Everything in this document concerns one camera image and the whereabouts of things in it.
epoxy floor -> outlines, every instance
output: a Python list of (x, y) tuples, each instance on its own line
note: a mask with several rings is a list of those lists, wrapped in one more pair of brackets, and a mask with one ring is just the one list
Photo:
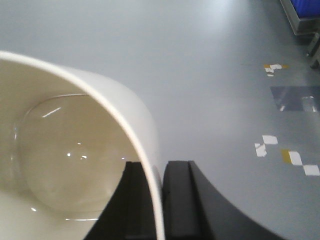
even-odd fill
[(319, 86), (320, 72), (279, 0), (2, 1), (0, 33), (2, 50), (125, 84), (154, 116), (164, 164), (194, 160), (267, 229), (320, 239), (315, 96), (280, 111), (271, 90)]

white tape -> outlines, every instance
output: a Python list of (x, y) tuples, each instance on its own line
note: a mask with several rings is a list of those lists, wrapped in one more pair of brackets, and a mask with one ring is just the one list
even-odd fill
[(255, 143), (254, 147), (258, 157), (265, 157), (267, 155), (265, 144)]
[(289, 151), (291, 163), (295, 166), (302, 166), (300, 154), (297, 151)]
[(304, 165), (304, 173), (307, 176), (320, 176), (320, 170), (318, 165)]
[(262, 138), (263, 138), (264, 144), (267, 144), (267, 145), (277, 145), (278, 144), (278, 139), (276, 136), (262, 135)]

